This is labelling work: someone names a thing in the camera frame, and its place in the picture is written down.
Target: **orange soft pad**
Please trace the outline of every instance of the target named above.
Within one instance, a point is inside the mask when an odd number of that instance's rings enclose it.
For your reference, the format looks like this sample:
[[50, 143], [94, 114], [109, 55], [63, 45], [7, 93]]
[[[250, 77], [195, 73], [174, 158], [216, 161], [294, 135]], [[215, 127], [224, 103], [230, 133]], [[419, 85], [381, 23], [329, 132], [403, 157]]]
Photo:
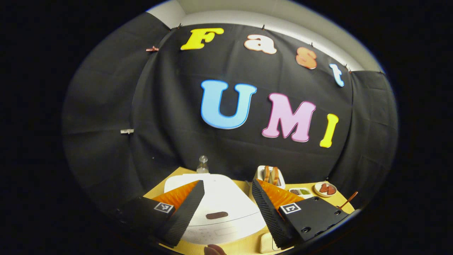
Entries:
[[181, 204], [186, 200], [187, 196], [189, 193], [192, 191], [192, 189], [195, 187], [195, 185], [198, 183], [198, 181], [194, 181], [191, 183], [188, 183], [186, 185], [183, 185], [179, 188], [176, 188], [174, 190], [170, 190], [162, 195], [159, 195], [153, 200], [159, 201], [165, 204], [173, 205], [175, 208], [175, 212], [178, 210], [178, 208], [181, 206]]
[[259, 179], [257, 179], [257, 181], [260, 183], [264, 192], [266, 192], [267, 196], [269, 197], [270, 201], [272, 202], [277, 211], [279, 210], [280, 206], [304, 200], [304, 198], [299, 197], [298, 195], [293, 194], [284, 189], [280, 189], [277, 186], [272, 185], [268, 182], [264, 182]]

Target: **blue letter u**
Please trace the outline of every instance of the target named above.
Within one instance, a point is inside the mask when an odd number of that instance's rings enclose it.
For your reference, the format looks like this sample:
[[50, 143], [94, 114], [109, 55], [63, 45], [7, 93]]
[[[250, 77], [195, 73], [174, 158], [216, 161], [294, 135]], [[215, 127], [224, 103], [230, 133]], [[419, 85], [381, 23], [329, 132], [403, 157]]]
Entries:
[[218, 80], [205, 80], [201, 83], [204, 89], [201, 102], [201, 117], [209, 125], [221, 129], [238, 128], [246, 122], [249, 115], [250, 100], [256, 93], [256, 87], [248, 84], [237, 84], [234, 87], [239, 93], [236, 113], [233, 116], [225, 116], [220, 113], [220, 100], [222, 92], [228, 88], [228, 84]]

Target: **black cloth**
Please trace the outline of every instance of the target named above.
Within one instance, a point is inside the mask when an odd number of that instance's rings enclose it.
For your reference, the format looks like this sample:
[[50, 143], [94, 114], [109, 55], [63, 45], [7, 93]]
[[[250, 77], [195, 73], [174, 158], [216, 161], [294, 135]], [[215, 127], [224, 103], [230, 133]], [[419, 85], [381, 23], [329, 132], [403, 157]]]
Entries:
[[[202, 49], [181, 51], [191, 30], [224, 29]], [[277, 53], [248, 50], [250, 34], [273, 39]], [[145, 52], [155, 46], [158, 52]], [[296, 50], [316, 53], [313, 70], [295, 61]], [[342, 72], [339, 87], [329, 64]], [[200, 114], [204, 80], [229, 84], [220, 112], [236, 112], [234, 86], [257, 87], [247, 121], [235, 129], [209, 126]], [[316, 105], [307, 142], [267, 138], [270, 93], [288, 96], [293, 112], [303, 101]], [[327, 114], [338, 116], [330, 148], [320, 147]], [[120, 129], [133, 128], [131, 135]], [[145, 13], [106, 38], [71, 82], [63, 109], [65, 152], [74, 175], [100, 208], [108, 210], [143, 195], [177, 166], [195, 170], [206, 155], [210, 173], [251, 180], [257, 166], [278, 166], [288, 183], [326, 178], [354, 206], [371, 199], [395, 153], [395, 98], [384, 74], [349, 72], [309, 44], [244, 25], [202, 24], [169, 29]]]

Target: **yellow table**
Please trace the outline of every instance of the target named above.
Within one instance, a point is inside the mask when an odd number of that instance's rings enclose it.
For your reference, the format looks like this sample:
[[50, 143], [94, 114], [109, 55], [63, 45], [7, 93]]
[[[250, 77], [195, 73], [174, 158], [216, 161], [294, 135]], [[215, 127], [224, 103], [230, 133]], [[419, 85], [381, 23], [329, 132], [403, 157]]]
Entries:
[[[160, 194], [163, 194], [164, 185], [168, 178], [175, 176], [175, 175], [182, 175], [182, 174], [186, 174], [186, 173], [196, 173], [196, 172], [186, 169], [186, 168], [179, 167], [173, 173], [171, 173], [167, 178], [165, 178], [163, 181], [161, 181], [156, 187], [154, 187], [152, 190], [150, 190], [148, 193], [146, 193], [144, 195], [144, 197], [151, 199]], [[252, 194], [249, 194], [251, 182], [248, 183], [245, 181], [237, 181], [237, 180], [233, 180], [233, 181], [246, 195], [248, 195], [253, 200]], [[305, 187], [305, 188], [312, 190], [313, 194], [315, 194], [314, 190], [313, 190], [314, 184], [315, 183], [286, 184], [285, 189], [288, 190], [290, 188]], [[344, 202], [346, 202], [346, 198], [339, 191], [331, 197], [322, 197], [322, 198], [334, 206], [341, 206], [342, 204], [344, 204]], [[346, 213], [351, 213], [354, 211], [354, 208], [349, 203], [347, 203], [342, 209]], [[258, 255], [258, 254], [261, 254], [260, 253], [261, 236], [268, 232], [269, 232], [269, 229], [267, 228], [267, 226], [265, 226], [262, 230], [254, 233], [252, 235], [249, 235], [242, 239], [236, 240], [234, 242], [221, 244], [220, 246], [223, 248], [223, 250], [228, 255], [234, 255], [234, 254]], [[204, 254], [203, 248], [206, 246], [206, 245], [189, 243], [185, 240], [181, 240], [175, 248], [169, 248], [162, 244], [160, 244], [160, 245], [164, 246], [170, 250], [174, 250], [176, 252], [179, 252], [179, 253], [182, 253], [185, 255], [202, 255], [202, 254]], [[273, 254], [278, 254], [280, 252], [282, 252], [282, 251], [276, 251], [276, 252], [271, 252], [271, 253], [266, 253], [266, 254], [273, 255]]]

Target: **white wall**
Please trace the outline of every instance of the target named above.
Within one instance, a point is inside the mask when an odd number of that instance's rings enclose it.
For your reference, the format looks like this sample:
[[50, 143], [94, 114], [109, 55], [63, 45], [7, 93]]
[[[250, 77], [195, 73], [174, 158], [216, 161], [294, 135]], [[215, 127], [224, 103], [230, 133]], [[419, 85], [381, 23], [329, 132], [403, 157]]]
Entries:
[[258, 28], [265, 25], [265, 29], [308, 44], [313, 42], [315, 48], [347, 64], [351, 71], [383, 72], [372, 54], [352, 35], [310, 9], [287, 0], [171, 0], [147, 12], [170, 28], [179, 23], [230, 23]]

